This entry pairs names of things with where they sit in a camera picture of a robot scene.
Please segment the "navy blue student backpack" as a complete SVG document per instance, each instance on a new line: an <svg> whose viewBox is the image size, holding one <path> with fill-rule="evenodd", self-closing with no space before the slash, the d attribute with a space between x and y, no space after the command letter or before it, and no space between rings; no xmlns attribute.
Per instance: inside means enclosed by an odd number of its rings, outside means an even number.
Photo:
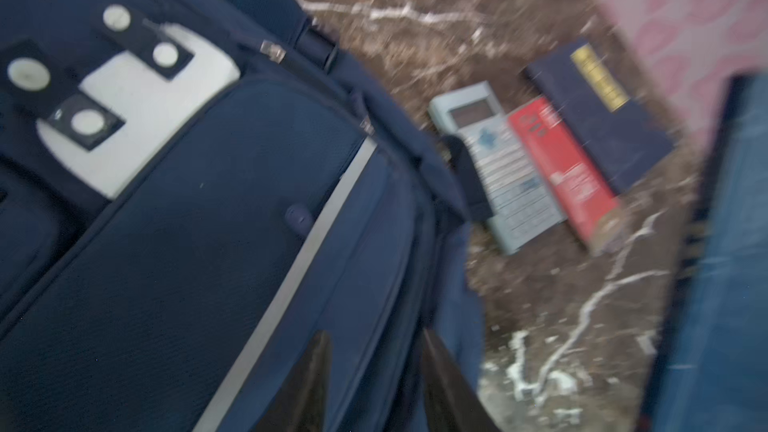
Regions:
<svg viewBox="0 0 768 432"><path fill-rule="evenodd" d="M296 0L1 0L5 431L252 431L318 331L323 431L430 431L489 215Z"/></svg>

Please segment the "navy book yellow label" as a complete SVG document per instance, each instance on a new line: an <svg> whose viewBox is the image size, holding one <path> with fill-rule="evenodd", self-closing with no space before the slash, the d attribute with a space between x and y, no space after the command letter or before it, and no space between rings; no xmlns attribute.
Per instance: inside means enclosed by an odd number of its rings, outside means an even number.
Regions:
<svg viewBox="0 0 768 432"><path fill-rule="evenodd" d="M636 428L767 428L766 71L730 80Z"/></svg>

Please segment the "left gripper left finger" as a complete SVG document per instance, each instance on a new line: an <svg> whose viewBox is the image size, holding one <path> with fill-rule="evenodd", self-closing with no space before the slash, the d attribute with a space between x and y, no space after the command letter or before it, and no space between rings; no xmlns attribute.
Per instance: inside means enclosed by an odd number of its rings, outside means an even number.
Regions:
<svg viewBox="0 0 768 432"><path fill-rule="evenodd" d="M331 369L331 339L316 332L292 367L255 432L323 431Z"/></svg>

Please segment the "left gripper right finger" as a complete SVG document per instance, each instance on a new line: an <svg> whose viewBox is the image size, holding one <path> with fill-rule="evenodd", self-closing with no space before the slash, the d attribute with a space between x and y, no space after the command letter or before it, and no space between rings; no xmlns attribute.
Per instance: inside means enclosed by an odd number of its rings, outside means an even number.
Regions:
<svg viewBox="0 0 768 432"><path fill-rule="evenodd" d="M500 432L440 337L422 332L424 408L432 432Z"/></svg>

